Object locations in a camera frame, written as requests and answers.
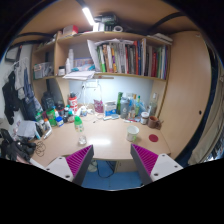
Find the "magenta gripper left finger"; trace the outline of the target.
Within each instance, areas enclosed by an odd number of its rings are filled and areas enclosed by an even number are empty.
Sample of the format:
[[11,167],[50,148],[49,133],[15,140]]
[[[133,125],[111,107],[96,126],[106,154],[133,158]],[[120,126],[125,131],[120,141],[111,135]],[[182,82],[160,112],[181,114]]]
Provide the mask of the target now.
[[89,145],[67,157],[57,157],[45,170],[81,186],[93,155],[94,148]]

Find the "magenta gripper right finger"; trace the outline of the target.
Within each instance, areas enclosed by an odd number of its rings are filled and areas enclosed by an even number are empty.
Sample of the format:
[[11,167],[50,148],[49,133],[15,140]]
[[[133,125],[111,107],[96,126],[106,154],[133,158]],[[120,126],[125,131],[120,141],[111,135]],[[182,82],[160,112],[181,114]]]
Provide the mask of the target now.
[[167,154],[157,155],[135,144],[131,145],[130,153],[143,185],[150,184],[182,169],[182,166]]

